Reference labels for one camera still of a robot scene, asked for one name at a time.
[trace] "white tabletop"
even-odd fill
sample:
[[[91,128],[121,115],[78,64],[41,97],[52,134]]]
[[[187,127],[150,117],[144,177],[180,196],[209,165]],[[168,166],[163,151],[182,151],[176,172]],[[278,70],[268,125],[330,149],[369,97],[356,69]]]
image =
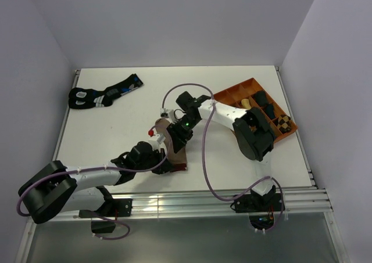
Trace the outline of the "white tabletop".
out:
[[[130,151],[138,141],[147,140],[148,129],[159,118],[164,94],[180,83],[200,83],[216,93],[254,77],[281,108],[289,113],[274,66],[82,69],[77,87],[104,90],[132,73],[137,73],[144,85],[115,100],[112,106],[70,110],[57,155],[57,159],[64,165],[104,164],[119,154]],[[166,108],[178,108],[175,100],[184,91],[194,97],[208,94],[197,87],[177,88],[168,97]],[[207,190],[201,163],[204,124],[202,121],[194,128],[194,137],[187,144],[187,171],[164,175],[140,173],[132,181],[110,186],[108,189],[120,193]],[[210,181],[217,190],[243,189],[255,181],[253,162],[241,154],[233,133],[216,123],[209,126],[206,162]],[[282,187],[311,186],[295,134],[275,144],[272,168],[273,177],[278,179]]]

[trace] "black sock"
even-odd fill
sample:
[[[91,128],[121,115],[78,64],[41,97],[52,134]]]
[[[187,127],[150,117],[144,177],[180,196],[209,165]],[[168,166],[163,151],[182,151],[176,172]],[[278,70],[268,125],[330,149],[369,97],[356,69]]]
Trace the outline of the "black sock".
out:
[[[107,87],[104,91],[73,88],[69,93],[69,107],[72,109],[89,109],[111,106],[115,99],[139,88],[143,84],[136,74],[132,74],[122,82]]]
[[[89,109],[96,106],[94,102],[82,102],[81,100],[69,99],[69,107],[72,109]]]
[[[95,103],[93,107],[106,107],[112,105],[110,97],[105,95],[105,91],[94,89],[73,88],[69,93],[69,98],[80,102]]]
[[[134,73],[130,75],[127,79],[123,80],[122,82],[107,87],[104,90],[104,92],[106,96],[108,96],[112,101],[114,101],[115,99],[118,99],[119,97],[125,95],[126,93],[129,93],[139,88],[143,84],[144,83]]]

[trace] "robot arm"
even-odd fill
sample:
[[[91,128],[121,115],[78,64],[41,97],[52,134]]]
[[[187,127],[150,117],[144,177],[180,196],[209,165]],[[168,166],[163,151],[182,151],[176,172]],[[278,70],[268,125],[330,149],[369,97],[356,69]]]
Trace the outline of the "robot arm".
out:
[[[204,95],[195,99],[188,92],[177,98],[176,102],[185,111],[185,115],[179,120],[173,118],[174,123],[167,128],[175,153],[192,138],[192,129],[197,123],[211,115],[212,101],[214,100]],[[271,176],[270,152],[273,149],[274,133],[260,110],[255,107],[250,110],[239,109],[218,102],[215,105],[216,112],[212,120],[235,132],[242,154],[256,161],[257,179]],[[162,117],[168,116],[171,113],[162,110]],[[171,171],[173,167],[165,158],[164,149],[160,148],[163,141],[164,135],[157,134],[151,136],[149,142],[138,142],[130,152],[111,160],[104,170],[99,171],[79,172],[79,167],[66,167],[60,161],[54,161],[25,183],[20,188],[19,195],[46,176],[72,170],[77,173],[43,182],[24,196],[23,203],[35,223],[46,222],[59,212],[71,210],[91,210],[104,217],[112,216],[113,211],[120,212],[122,205],[103,186],[126,183],[134,178],[135,171],[144,172],[156,165],[159,166],[152,170],[153,173],[164,174]],[[118,171],[117,167],[131,171]],[[253,190],[261,203],[267,203],[275,194],[275,186],[271,180],[264,181]]]
[[[169,125],[168,132],[172,137],[174,151],[182,149],[192,137],[192,129],[201,119],[208,119],[212,113],[214,100],[207,96],[193,98],[188,92],[182,93],[176,103],[185,111],[185,115]],[[235,132],[239,149],[242,154],[255,161],[256,180],[271,176],[271,155],[275,135],[260,109],[240,109],[215,102],[216,111],[212,121],[219,123]],[[256,185],[253,190],[264,196],[273,190],[273,181],[265,180]]]

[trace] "orange tray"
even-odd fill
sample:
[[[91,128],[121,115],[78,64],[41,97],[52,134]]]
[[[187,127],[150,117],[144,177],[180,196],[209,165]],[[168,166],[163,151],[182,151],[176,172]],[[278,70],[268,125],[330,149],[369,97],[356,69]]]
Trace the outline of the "orange tray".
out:
[[[291,131],[282,133],[277,128],[278,117],[282,114],[286,114],[282,108],[272,99],[272,97],[265,91],[267,100],[269,103],[272,103],[274,106],[274,114],[275,119],[271,120],[268,115],[266,115],[265,111],[263,110],[264,107],[260,107],[256,101],[253,99],[253,95],[258,91],[265,91],[261,85],[254,79],[251,78],[244,82],[241,82],[237,85],[234,85],[228,89],[225,89],[221,92],[214,94],[214,99],[224,103],[225,105],[230,105],[238,108],[243,108],[241,105],[242,99],[249,99],[249,103],[252,107],[258,107],[262,114],[265,116],[267,122],[270,124],[271,128],[273,129],[276,139],[274,143],[279,142],[280,140],[286,138],[290,134],[293,134],[297,129],[297,125],[291,120]]]

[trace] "white wall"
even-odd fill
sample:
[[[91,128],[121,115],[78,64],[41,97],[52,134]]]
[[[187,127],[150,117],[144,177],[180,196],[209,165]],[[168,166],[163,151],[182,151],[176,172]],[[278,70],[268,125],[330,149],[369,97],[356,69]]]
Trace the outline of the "white wall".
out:
[[[26,219],[17,191],[52,158],[73,71],[31,0],[0,0],[1,262],[13,262]]]
[[[313,0],[33,0],[76,67],[280,65]]]
[[[372,0],[314,0],[282,65],[352,262],[372,258]]]

